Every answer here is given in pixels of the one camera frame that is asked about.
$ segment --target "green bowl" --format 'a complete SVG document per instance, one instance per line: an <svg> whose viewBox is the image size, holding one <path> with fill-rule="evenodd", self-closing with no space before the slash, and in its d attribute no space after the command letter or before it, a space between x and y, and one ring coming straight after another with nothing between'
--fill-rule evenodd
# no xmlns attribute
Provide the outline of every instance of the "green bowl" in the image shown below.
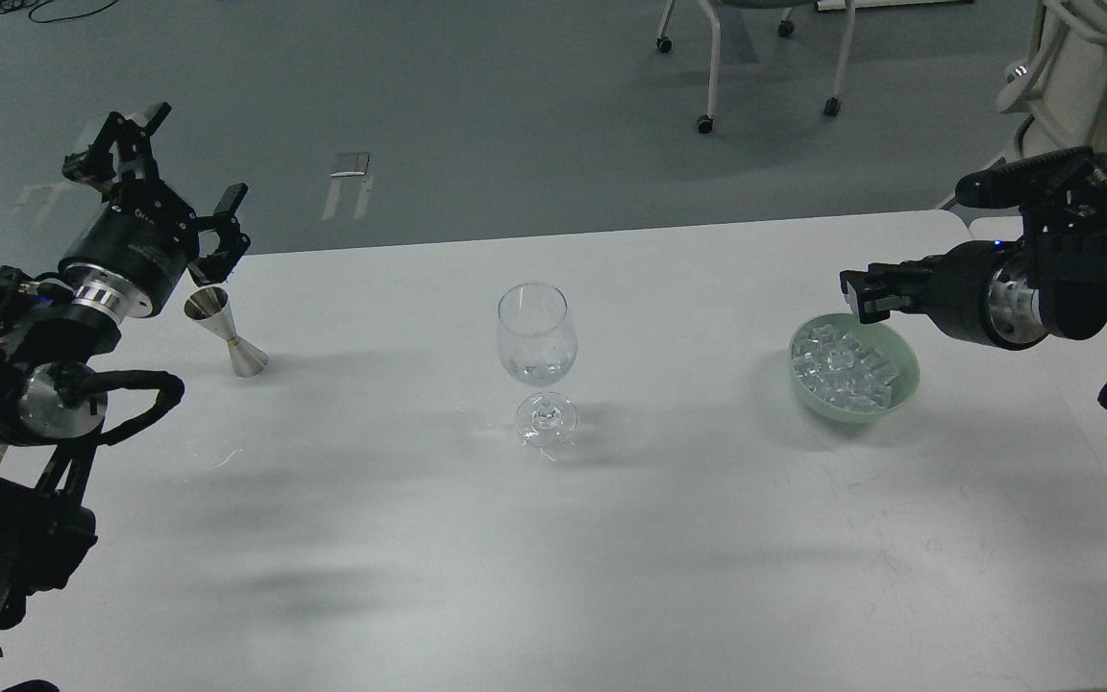
<svg viewBox="0 0 1107 692"><path fill-rule="evenodd" d="M894 366L899 368L899 376L891 382L891 407L883 409L880 412L850 412L848 409L842 409L827 402L825 399L819 397L819 395L814 394L808 386L805 386L805 383L797 376L794 364L792 364L792 359L794 359L792 347L797 341L797 334L816 327L821 327L823 324L835 324L840 331L856 334L858 340L866 347L877 347L884 351L888 358L891 359L891 363L894 363ZM903 337L900 337L896 330L887 327L887 324L861 324L861 321L857 320L856 316L849 314L849 312L835 312L835 314L830 316L820 316L807 321L805 324L800 324L797 331L792 333L790 340L788 340L787 354L788 375L792 376L792 389L796 391L797 397L803 400L803 403L807 404L813 412L834 421L865 424L865 422L879 420L908 403L908 400L913 397L913 393L917 393L917 385L921 382L921 371L917 364L917 353L913 352L913 348L904 341Z"/></svg>

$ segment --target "white chair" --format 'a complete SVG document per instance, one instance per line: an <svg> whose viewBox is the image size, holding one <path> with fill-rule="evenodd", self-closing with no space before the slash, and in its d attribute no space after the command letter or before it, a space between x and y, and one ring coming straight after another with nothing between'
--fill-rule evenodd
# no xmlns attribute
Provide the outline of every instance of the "white chair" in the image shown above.
<svg viewBox="0 0 1107 692"><path fill-rule="evenodd" d="M767 10L767 9L778 9L785 8L785 13L780 19L780 28L778 28L778 33L784 39L792 35L794 32L794 23L792 23L792 12L797 4L809 4L814 3L814 0L696 0L700 8L703 8L703 12L707 14L707 21L711 22L711 68L707 73L707 113L700 115L699 120L695 122L695 130L697 130L702 135L706 135L712 131L713 124L716 122L716 91L720 76L720 17L716 14L716 8L722 4L730 6L730 8L742 8L749 10ZM669 0L669 4L664 8L664 17L660 18L660 29L658 34L655 34L655 48L661 53L668 53L673 49L673 41L665 35L665 30L669 28L669 18L673 14L673 6L676 0ZM840 92L844 91L844 70L848 66L848 51L852 48L852 27L856 24L856 7L853 6L853 0L845 0L845 9L848 12L848 21L845 23L844 28L844 40L840 43L840 59L835 68L835 85L831 89L831 97L827 99L827 105L823 109L823 113L826 115L836 115L840 112Z"/></svg>
<svg viewBox="0 0 1107 692"><path fill-rule="evenodd" d="M1107 9L1041 0L1027 61L999 93L997 110L1028 114L1002 161L1082 145L1107 156Z"/></svg>

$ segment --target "jigger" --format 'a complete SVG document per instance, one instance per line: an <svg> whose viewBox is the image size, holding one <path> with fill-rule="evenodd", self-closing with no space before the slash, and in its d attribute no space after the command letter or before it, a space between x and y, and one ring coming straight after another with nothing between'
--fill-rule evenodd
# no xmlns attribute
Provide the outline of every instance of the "jigger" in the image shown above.
<svg viewBox="0 0 1107 692"><path fill-rule="evenodd" d="M186 299L182 308L195 324L207 329L229 345L229 363L237 376L255 376L267 368L267 353L237 334L234 314L229 311L229 293L224 288L201 288Z"/></svg>

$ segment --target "wine glass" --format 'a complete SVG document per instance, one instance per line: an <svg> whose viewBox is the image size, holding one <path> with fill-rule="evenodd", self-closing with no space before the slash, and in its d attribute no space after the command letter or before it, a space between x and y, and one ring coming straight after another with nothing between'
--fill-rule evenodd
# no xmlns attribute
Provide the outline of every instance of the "wine glass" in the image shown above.
<svg viewBox="0 0 1107 692"><path fill-rule="evenodd" d="M570 371L578 351L561 290L521 283L498 301L498 359L515 380L537 389L554 384ZM538 447L570 438L577 422L575 404L555 391L534 394L515 412L519 437Z"/></svg>

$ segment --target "cable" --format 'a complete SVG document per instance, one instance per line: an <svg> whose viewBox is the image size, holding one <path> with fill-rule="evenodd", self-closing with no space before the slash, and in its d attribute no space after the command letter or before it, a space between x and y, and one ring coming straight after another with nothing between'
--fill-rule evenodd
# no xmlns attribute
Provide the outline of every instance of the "cable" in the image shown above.
<svg viewBox="0 0 1107 692"><path fill-rule="evenodd" d="M92 10L92 12L84 12L83 14L71 14L71 17L69 18L38 19L33 16L33 13L35 13L37 10L44 8L45 4L50 4L54 0L39 0L37 4L32 4L31 9L28 10L28 18L31 19L33 23L39 23L39 25L51 25L54 22L65 22L70 21L71 19L91 18L92 14L104 12L105 10L108 10L110 8L113 8L115 4L118 3L118 0L110 0L108 3L105 3L105 6L102 6L102 8Z"/></svg>

